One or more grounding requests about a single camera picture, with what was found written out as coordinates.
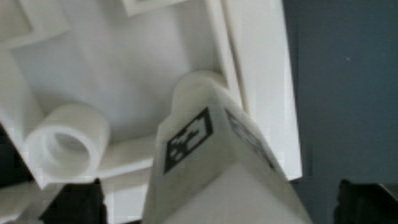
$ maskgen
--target white cylinder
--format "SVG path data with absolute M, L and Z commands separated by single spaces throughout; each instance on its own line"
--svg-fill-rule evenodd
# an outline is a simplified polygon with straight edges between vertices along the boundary
M 94 179 L 108 139 L 108 121 L 94 108 L 82 104 L 60 106 L 25 145 L 34 169 L 41 169 L 50 179 Z

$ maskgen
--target white plastic part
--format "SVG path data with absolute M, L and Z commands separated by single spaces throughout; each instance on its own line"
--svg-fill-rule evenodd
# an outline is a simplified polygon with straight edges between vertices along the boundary
M 16 219 L 16 224 L 41 224 L 43 223 L 39 218 L 53 202 L 53 199 L 60 193 L 62 188 L 64 188 L 64 184 L 51 184 L 39 191 L 39 194 L 34 200 L 30 201 L 30 204 Z
M 142 223 L 309 224 L 261 131 L 224 83 L 202 71 L 178 84 L 158 129 Z
M 208 16 L 211 21 L 217 51 L 220 57 L 220 67 L 222 75 L 227 81 L 227 89 L 231 92 L 233 99 L 240 107 L 243 107 L 242 102 L 242 90 L 240 90 L 240 80 L 236 74 L 236 62 L 233 58 L 233 49 L 229 41 L 229 31 L 227 31 L 227 22 L 224 17 L 224 7 L 220 0 L 206 0 Z
M 25 144 L 28 167 L 41 173 L 41 186 L 43 182 L 89 183 L 94 180 L 108 139 L 108 121 L 94 108 L 82 104 L 59 107 Z
M 0 223 L 16 220 L 39 194 L 41 190 L 34 183 L 0 189 Z
M 21 75 L 16 60 L 0 50 L 0 122 L 23 159 L 23 143 L 27 135 L 44 119 L 43 109 Z
M 302 160 L 282 1 L 222 2 L 245 109 L 291 180 L 302 177 Z
M 0 1 L 0 47 L 18 48 L 69 29 L 57 0 Z
M 188 0 L 121 0 L 128 16 L 133 16 Z
M 153 166 L 154 136 L 110 146 L 105 152 L 98 177 L 101 179 L 131 173 Z
M 124 224 L 142 218 L 151 168 L 101 179 L 108 224 Z

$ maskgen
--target cylindrical hole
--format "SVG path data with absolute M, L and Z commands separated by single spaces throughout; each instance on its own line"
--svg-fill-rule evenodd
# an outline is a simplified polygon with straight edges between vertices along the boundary
M 67 134 L 55 133 L 44 138 L 44 160 L 46 173 L 57 177 L 73 177 L 89 166 L 89 150 L 80 140 Z

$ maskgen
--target white panel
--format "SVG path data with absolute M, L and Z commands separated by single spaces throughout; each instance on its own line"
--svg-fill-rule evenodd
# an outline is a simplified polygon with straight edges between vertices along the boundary
M 240 90 L 240 81 L 238 81 L 238 74 L 236 74 L 236 62 L 233 58 L 231 52 L 231 42 L 229 42 L 229 33 L 227 33 L 227 23 L 224 17 L 224 7 L 220 0 L 206 0 L 208 6 L 208 16 L 210 22 L 213 27 L 213 35 L 215 35 L 215 42 L 217 42 L 217 51 L 220 57 L 220 67 L 222 67 L 222 75 L 227 81 L 227 89 L 231 91 L 233 99 L 236 104 L 242 105 L 242 90 Z
M 290 179 L 302 176 L 281 0 L 224 0 L 243 102 Z

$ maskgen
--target dark blue background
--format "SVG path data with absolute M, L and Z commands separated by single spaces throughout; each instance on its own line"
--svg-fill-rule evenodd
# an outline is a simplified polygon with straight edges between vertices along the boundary
M 398 1 L 284 0 L 304 156 L 295 189 L 332 223 L 341 178 L 398 183 Z

